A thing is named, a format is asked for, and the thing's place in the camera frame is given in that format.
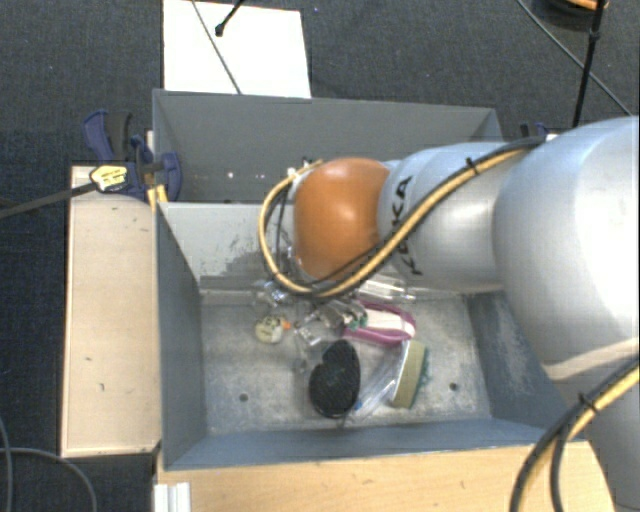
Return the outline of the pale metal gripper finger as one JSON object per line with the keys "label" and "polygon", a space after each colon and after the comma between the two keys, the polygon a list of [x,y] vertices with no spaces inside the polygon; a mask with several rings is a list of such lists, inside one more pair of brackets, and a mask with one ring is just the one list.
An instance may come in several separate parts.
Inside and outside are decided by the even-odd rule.
{"label": "pale metal gripper finger", "polygon": [[309,327],[302,324],[294,329],[296,359],[294,367],[297,372],[305,372],[320,360],[322,338]]}

